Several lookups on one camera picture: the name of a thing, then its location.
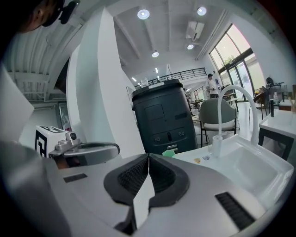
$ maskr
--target curved white faucet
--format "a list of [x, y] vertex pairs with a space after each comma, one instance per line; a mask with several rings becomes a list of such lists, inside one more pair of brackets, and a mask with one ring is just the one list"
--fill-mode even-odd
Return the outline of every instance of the curved white faucet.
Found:
[[[215, 151], [215, 156], [216, 157], [220, 156], [221, 143], [222, 143], [222, 137], [221, 137], [221, 134], [222, 134], [221, 102], [222, 102], [223, 95], [227, 91], [233, 90], [233, 89], [242, 92], [246, 96], [248, 101], [250, 102], [253, 113], [255, 113], [254, 111], [256, 111], [256, 105], [255, 105], [255, 103], [253, 101], [252, 96], [244, 88], [241, 88], [239, 86], [230, 85], [230, 86], [227, 86], [226, 88], [224, 88], [221, 91], [221, 93], [219, 94], [219, 99], [218, 99], [219, 134], [218, 134], [218, 136], [213, 137], [213, 150]], [[251, 144], [252, 145], [257, 145], [258, 141], [259, 141], [258, 118], [257, 118], [257, 116], [253, 116], [253, 133], [252, 133], [252, 137], [251, 137]]]

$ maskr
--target sink basin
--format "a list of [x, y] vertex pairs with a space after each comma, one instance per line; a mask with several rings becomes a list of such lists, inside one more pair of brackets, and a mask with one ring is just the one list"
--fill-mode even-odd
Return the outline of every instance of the sink basin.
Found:
[[210, 154], [211, 149], [212, 145], [176, 154], [174, 158], [218, 171], [252, 193], [266, 209], [276, 203], [294, 171], [282, 158], [259, 145], [251, 145], [239, 135], [222, 141], [219, 158]]

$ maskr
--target ceiling light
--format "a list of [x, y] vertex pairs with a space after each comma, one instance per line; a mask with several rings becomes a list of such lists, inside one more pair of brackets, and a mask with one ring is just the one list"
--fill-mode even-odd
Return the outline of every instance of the ceiling light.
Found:
[[188, 50], [192, 50], [193, 47], [194, 47], [194, 45], [190, 44], [190, 45], [187, 46], [187, 49], [188, 49]]
[[197, 13], [198, 13], [198, 15], [203, 16], [207, 13], [207, 9], [202, 6], [197, 10]]
[[159, 55], [159, 52], [155, 51], [153, 54], [152, 54], [152, 57], [158, 57]]
[[141, 20], [145, 20], [150, 16], [150, 12], [148, 10], [142, 9], [138, 12], [138, 18]]

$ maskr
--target railing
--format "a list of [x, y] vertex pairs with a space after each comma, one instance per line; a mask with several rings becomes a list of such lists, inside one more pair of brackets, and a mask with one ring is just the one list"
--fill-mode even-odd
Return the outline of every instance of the railing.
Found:
[[[148, 83], [149, 85], [153, 85], [153, 84], [156, 84], [162, 81], [171, 80], [171, 79], [179, 79], [180, 81], [182, 81], [182, 80], [186, 80], [186, 79], [190, 79], [198, 76], [206, 76], [206, 75], [207, 74], [204, 68], [191, 69], [183, 72], [177, 72], [170, 75], [162, 76], [160, 78], [155, 78], [153, 80], [149, 80]], [[135, 88], [138, 90], [141, 87], [138, 85], [138, 86], [135, 86]]]

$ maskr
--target white ceiling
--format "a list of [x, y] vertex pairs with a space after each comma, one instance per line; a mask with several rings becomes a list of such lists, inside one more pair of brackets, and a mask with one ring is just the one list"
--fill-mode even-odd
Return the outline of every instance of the white ceiling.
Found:
[[[65, 95], [55, 89], [56, 80], [79, 45], [83, 26], [91, 14], [101, 6], [107, 6], [115, 17], [117, 46], [123, 70], [129, 78], [139, 76], [150, 80], [154, 75], [154, 78], [157, 76], [153, 72], [155, 67], [160, 69], [160, 75], [163, 76], [167, 74], [167, 65], [173, 61], [198, 56], [211, 36], [225, 2], [230, 1], [81, 0], [76, 13], [66, 25], [56, 21], [50, 27], [16, 35], [6, 51], [3, 63], [28, 100], [65, 100]], [[196, 15], [200, 6], [207, 8], [205, 16]], [[147, 20], [137, 17], [137, 12], [143, 8], [150, 11]], [[189, 20], [205, 23], [198, 40], [201, 46], [196, 45], [192, 50], [187, 50], [190, 41], [185, 39]], [[152, 58], [154, 50], [160, 53], [159, 57]]]

